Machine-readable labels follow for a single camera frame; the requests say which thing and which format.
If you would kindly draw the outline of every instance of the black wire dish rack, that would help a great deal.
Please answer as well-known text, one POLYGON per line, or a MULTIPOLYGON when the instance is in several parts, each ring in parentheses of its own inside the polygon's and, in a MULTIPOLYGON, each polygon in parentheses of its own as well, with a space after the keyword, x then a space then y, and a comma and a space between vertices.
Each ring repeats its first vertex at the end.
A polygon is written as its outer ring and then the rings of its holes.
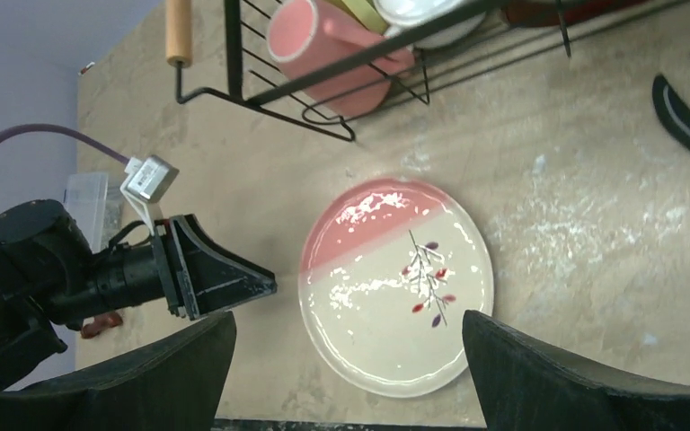
POLYGON ((690 0, 650 0, 629 7, 629 0, 604 0, 605 11, 617 12, 603 14, 601 19, 567 20, 566 17, 571 11, 577 11, 581 7, 585 10, 586 5, 597 0, 553 0, 553 8, 549 11, 533 14, 517 21, 516 24, 501 20, 499 18, 501 8, 517 1, 519 0, 474 0, 452 13, 407 30, 370 48, 365 48, 308 75, 288 81, 269 60, 265 45, 265 30, 268 21, 282 0, 224 0, 228 92, 200 87, 184 94, 182 78, 184 68, 188 64, 175 61, 173 65, 176 69, 176 101, 184 104, 200 95, 209 94, 301 128, 352 142, 356 140, 356 132, 352 124, 365 116, 384 112, 410 101, 418 101, 429 106, 434 92, 554 49, 563 48, 565 54, 570 57, 572 42, 643 20, 681 4, 690 3, 690 0), (481 13, 487 13, 485 22, 468 37, 443 49, 414 50, 416 64, 402 72, 390 75, 373 64, 377 58, 412 45, 418 40, 423 40, 481 13), (539 27, 539 24, 546 20, 555 21, 555 25, 539 27), (312 101, 302 93, 313 85, 364 65, 374 68, 382 78, 326 100, 312 101), (410 74, 410 77, 399 78, 407 74, 410 74), (259 80, 263 85, 267 85, 267 89, 246 97, 244 90, 250 86, 246 85, 248 78, 259 80), (345 118, 331 113, 323 106, 329 101, 360 91, 370 85, 379 84, 384 80, 392 82, 391 91, 379 107, 367 114, 345 118), (290 116, 270 106, 274 101, 287 97, 300 104, 299 115, 290 116))

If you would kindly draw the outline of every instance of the yellow cup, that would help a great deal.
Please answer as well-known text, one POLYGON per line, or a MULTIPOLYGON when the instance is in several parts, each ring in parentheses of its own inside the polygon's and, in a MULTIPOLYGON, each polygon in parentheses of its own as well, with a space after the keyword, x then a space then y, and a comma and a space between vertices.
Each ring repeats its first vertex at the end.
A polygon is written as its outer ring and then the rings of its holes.
POLYGON ((376 11, 372 0, 326 0, 334 4, 348 15, 355 18, 364 27, 374 33, 383 34, 388 24, 376 11))

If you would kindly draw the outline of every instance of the plate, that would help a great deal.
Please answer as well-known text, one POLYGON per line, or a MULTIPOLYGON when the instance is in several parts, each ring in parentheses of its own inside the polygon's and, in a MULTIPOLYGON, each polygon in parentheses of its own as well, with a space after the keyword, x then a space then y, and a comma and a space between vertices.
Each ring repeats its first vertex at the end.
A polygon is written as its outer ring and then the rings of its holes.
POLYGON ((332 202, 305 242, 298 288, 324 361, 395 398, 462 373, 464 311, 493 309, 480 231, 446 193, 416 180, 372 180, 332 202))

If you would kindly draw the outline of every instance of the plate rim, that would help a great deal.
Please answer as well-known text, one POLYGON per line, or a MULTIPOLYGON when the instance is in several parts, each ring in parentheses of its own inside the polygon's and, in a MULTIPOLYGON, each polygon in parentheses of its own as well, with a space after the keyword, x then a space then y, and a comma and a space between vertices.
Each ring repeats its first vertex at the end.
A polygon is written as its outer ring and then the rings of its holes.
POLYGON ((471 215, 469 215, 469 212, 459 204, 457 200, 455 200, 450 194, 446 193, 443 189, 440 189, 424 180, 416 180, 414 178, 409 178, 409 177, 378 177, 374 178, 371 180, 366 180, 363 182, 360 182, 356 184, 353 187, 350 187, 343 191, 340 195, 338 195, 335 199, 332 200, 332 202, 322 211, 322 213, 316 218, 316 222, 314 225, 311 227, 310 231, 308 232, 307 237, 305 238, 305 242, 303 244, 303 252, 301 253, 301 262, 300 262, 300 268, 297 272, 297 302, 300 306, 300 314, 301 317, 303 318, 303 324, 305 325, 305 331, 308 333, 308 338, 311 341, 311 344, 314 345, 314 348, 316 349, 316 352, 318 352, 319 356, 323 359, 323 361, 337 374, 339 375, 342 379, 344 379, 346 382, 352 384, 353 386, 356 386, 357 388, 360 388, 363 391, 371 392, 377 395, 382 395, 384 397, 388 398, 395 398, 395 399, 409 399, 409 398, 417 398, 423 395, 427 395, 429 393, 432 393, 434 391, 437 391, 448 384, 450 384, 452 381, 456 380, 460 375, 464 373, 469 368, 469 364, 466 361, 466 357, 464 358, 464 361, 460 361, 463 366, 460 366, 458 372, 454 372, 453 377, 451 379, 448 379, 447 381, 441 380, 441 384, 435 384, 431 385, 428 390, 423 390, 423 391, 416 391, 412 392, 411 394, 396 394, 393 392, 389 391, 381 391, 381 390, 375 390, 374 388, 369 388, 366 387, 366 385, 361 384, 360 382, 356 382, 355 379, 350 378, 347 374, 343 373, 338 366, 335 366, 335 364, 332 363, 331 359, 329 358, 329 353, 324 353, 322 351, 322 348, 319 346, 320 343, 317 343, 314 341, 314 335, 313 332, 315 328, 311 328, 311 324, 309 323, 310 318, 306 316, 305 313, 305 308, 303 305, 303 297, 301 295, 301 280, 303 279, 303 271, 302 269, 302 257, 305 256, 305 252, 307 251, 308 247, 312 245, 312 242, 315 240, 315 234, 318 233, 319 229, 321 226, 322 219, 327 213, 330 212, 331 208, 334 207, 336 204, 340 203, 343 199, 343 197, 347 196, 349 193, 351 193, 354 190, 357 189, 364 189, 368 185, 373 184, 373 183, 383 183, 383 182, 399 182, 403 184, 419 184, 422 187, 432 189, 434 192, 437 192, 441 196, 445 196, 447 198, 447 202, 456 205, 456 207, 460 208, 462 211, 464 211, 464 214, 469 218, 469 221, 472 223, 472 226, 474 226, 474 235, 476 239, 480 241, 480 244, 482 244, 482 254, 484 256, 484 261, 487 262, 488 264, 488 271, 486 274, 486 278, 491 286, 491 294, 490 294, 490 300, 486 301, 482 305, 482 310, 484 314, 487 314, 489 316, 493 315, 493 306, 495 304, 495 295, 496 295, 496 285, 495 285, 495 276, 493 276, 493 261, 491 259, 491 253, 488 250, 488 244, 485 241, 485 238, 482 236, 482 232, 480 231, 480 228, 477 226, 477 223, 474 222, 474 219, 472 218, 471 215))

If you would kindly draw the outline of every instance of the red object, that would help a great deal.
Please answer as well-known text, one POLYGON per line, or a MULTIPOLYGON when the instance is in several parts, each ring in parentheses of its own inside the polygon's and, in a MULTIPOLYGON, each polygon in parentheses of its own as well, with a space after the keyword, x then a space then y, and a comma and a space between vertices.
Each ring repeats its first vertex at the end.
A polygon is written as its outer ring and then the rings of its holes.
MULTIPOLYGON (((646 3, 648 0, 589 0, 583 4, 571 5, 562 1, 565 24, 571 25, 596 18, 605 13, 646 3)), ((516 0, 501 8, 505 22, 522 27, 555 27, 560 25, 554 3, 545 4, 527 0, 516 0)))
MULTIPOLYGON (((277 8, 265 39, 279 71, 292 80, 350 57, 384 41, 385 37, 368 31, 360 22, 324 0, 290 0, 277 8)), ((401 48, 376 58, 374 68, 352 68, 304 92, 316 101, 329 100, 326 107, 342 116, 362 115, 382 103, 390 89, 390 80, 382 79, 377 70, 398 74, 413 66, 414 61, 413 54, 401 48), (343 94, 358 88, 360 90, 343 94)))
POLYGON ((93 322, 81 329, 81 338, 92 339, 109 328, 123 324, 123 318, 118 312, 106 312, 93 318, 93 322))

